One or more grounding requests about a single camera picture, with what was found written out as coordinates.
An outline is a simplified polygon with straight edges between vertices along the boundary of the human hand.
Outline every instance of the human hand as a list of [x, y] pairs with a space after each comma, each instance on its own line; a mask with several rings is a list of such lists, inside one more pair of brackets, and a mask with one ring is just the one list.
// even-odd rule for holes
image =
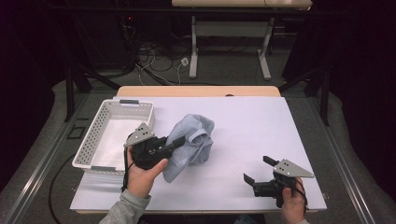
[[[128, 147], [128, 166], [131, 166], [132, 161], [132, 147]], [[168, 159], [162, 159], [154, 167], [149, 170], [143, 170], [133, 164], [129, 168], [128, 175], [128, 190], [140, 198], [147, 198], [149, 192], [151, 191], [152, 185], [154, 184], [154, 179], [159, 175], [166, 167]]]
[[[296, 177], [296, 188], [304, 192], [303, 180], [300, 177]], [[296, 224], [304, 220], [304, 197], [297, 191], [292, 191], [290, 188], [283, 188], [283, 205], [281, 216], [283, 223], [285, 224]]]

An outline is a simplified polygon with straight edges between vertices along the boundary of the basket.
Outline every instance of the basket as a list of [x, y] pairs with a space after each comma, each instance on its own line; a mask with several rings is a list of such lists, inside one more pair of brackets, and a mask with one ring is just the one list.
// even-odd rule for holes
[[104, 100], [73, 159], [73, 166], [88, 173], [123, 175], [123, 145], [142, 122], [152, 129], [153, 103]]

